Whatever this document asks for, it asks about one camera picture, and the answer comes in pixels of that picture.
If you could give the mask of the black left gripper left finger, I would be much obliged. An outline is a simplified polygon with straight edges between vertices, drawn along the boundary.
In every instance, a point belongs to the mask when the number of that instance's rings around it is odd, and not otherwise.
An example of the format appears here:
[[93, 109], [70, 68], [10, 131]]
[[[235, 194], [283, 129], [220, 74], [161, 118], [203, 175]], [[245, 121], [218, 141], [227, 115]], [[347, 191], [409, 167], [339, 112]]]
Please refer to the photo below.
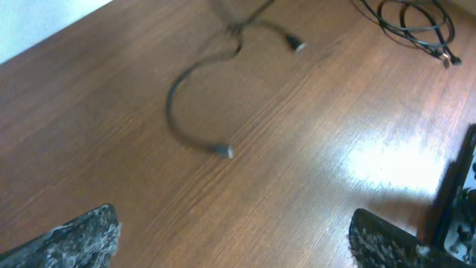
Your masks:
[[109, 267], [120, 233], [116, 210], [106, 203], [1, 253], [1, 266]]

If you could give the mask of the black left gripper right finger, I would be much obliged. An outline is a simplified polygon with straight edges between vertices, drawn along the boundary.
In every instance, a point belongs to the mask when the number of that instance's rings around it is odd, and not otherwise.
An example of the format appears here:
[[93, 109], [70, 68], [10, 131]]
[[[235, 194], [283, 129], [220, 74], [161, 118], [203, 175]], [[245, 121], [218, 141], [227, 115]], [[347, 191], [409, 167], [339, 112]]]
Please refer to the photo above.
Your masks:
[[470, 268], [364, 208], [353, 213], [348, 241], [361, 268]]

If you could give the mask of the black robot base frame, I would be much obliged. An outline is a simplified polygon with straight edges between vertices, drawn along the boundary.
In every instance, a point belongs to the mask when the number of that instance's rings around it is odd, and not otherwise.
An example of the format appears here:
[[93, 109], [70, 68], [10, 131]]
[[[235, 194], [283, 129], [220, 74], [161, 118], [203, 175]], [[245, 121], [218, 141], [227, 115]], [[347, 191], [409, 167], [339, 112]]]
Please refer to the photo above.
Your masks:
[[468, 125], [458, 156], [440, 183], [428, 217], [427, 239], [475, 266], [475, 124]]

